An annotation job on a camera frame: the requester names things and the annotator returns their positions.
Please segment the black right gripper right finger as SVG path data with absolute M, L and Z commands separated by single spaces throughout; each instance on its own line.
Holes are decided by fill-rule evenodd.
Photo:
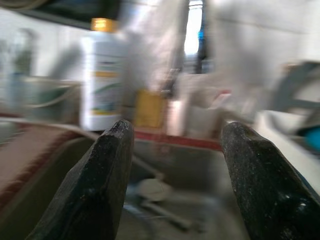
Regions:
M 319 239 L 320 197 L 270 140 L 234 121 L 221 147 L 252 240 Z

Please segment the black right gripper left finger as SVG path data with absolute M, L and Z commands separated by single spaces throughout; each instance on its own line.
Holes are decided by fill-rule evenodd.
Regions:
M 134 129 L 104 131 L 69 170 L 28 240 L 114 240 L 130 178 Z

